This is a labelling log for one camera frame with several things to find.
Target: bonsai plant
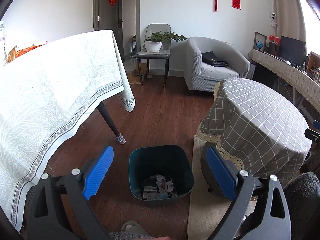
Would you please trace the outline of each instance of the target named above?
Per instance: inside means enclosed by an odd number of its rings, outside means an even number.
[[[163,41],[175,40],[177,42],[177,41],[182,41],[186,39],[187,38],[185,36],[178,35],[175,33],[156,32],[156,33],[151,33],[150,37],[146,38],[144,45],[146,47],[146,51],[148,52],[159,52]]]

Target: green leaves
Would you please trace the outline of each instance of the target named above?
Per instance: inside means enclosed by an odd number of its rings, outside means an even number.
[[[168,41],[168,40],[175,40],[177,41],[182,41],[182,40],[187,40],[185,36],[178,35],[175,33],[151,33],[150,37],[146,38],[146,41],[153,41],[153,42],[163,42],[163,41]]]

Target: gray slipper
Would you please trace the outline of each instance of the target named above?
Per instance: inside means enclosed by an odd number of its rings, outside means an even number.
[[[133,220],[130,220],[124,223],[121,227],[121,231],[130,233],[130,234],[150,236],[148,232],[144,230],[141,225],[139,225],[136,221],[133,221]]]

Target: gray checkered tablecloth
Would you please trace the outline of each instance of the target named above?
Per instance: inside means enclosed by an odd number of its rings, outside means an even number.
[[[216,143],[239,169],[260,178],[276,174],[285,186],[311,147],[301,113],[276,91],[249,79],[219,82],[214,97],[197,136]]]

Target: black monitor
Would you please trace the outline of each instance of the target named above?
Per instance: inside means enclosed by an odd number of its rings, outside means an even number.
[[[305,59],[305,51],[304,41],[281,36],[278,57],[301,66]]]

